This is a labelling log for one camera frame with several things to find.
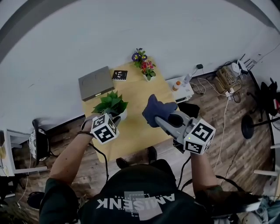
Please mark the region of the person's left hand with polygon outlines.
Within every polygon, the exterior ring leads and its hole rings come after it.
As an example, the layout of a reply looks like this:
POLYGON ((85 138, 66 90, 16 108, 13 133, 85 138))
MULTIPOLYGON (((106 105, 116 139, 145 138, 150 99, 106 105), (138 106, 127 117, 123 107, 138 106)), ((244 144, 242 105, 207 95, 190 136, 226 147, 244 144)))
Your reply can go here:
POLYGON ((91 131, 91 127, 92 127, 92 119, 95 117, 95 114, 92 114, 91 116, 89 117, 86 117, 80 130, 81 131, 91 131))

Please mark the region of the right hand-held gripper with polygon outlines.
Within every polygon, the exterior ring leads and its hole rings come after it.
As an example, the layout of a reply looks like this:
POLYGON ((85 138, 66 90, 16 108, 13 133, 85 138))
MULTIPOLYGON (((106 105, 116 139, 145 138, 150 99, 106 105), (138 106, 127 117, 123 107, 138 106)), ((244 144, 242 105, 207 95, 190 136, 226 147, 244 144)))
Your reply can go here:
POLYGON ((174 111, 167 120, 156 116, 155 121, 166 134, 177 138, 174 139, 173 145, 182 153, 188 151, 202 155, 209 148, 216 132, 216 129, 205 120, 190 118, 181 111, 174 111), (186 128, 183 130, 182 138, 179 139, 182 125, 186 128))

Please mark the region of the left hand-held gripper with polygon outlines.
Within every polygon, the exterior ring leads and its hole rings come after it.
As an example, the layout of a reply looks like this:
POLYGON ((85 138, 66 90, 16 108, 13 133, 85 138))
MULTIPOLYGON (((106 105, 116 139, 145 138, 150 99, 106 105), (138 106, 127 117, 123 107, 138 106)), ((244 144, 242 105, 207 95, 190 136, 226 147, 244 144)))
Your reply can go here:
POLYGON ((117 126, 120 122, 121 116, 116 116, 111 120, 107 113, 100 117, 94 117, 90 133, 94 135, 100 144, 105 144, 118 137, 119 130, 117 126))

